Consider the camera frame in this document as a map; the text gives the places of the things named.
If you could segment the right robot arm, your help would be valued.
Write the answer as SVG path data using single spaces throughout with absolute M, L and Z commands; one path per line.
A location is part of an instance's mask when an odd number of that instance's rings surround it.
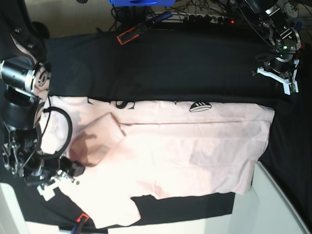
M 52 181 L 77 184 L 84 166 L 66 157 L 73 125 L 61 108 L 45 108 L 49 100 L 51 64 L 44 37 L 30 20 L 22 0 L 0 3 L 0 79 L 4 93 L 0 104 L 4 143 L 2 160 L 6 170 L 29 186 L 45 189 Z M 58 112 L 68 124 L 64 145 L 52 154 L 41 149 L 45 129 L 42 114 Z

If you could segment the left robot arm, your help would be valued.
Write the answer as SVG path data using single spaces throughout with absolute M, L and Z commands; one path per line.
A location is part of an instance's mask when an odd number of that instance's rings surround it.
M 263 62 L 257 72 L 295 89 L 299 65 L 297 52 L 302 43 L 299 33 L 289 26 L 284 11 L 275 0 L 237 0 L 235 5 L 242 17 L 269 46 L 256 57 Z

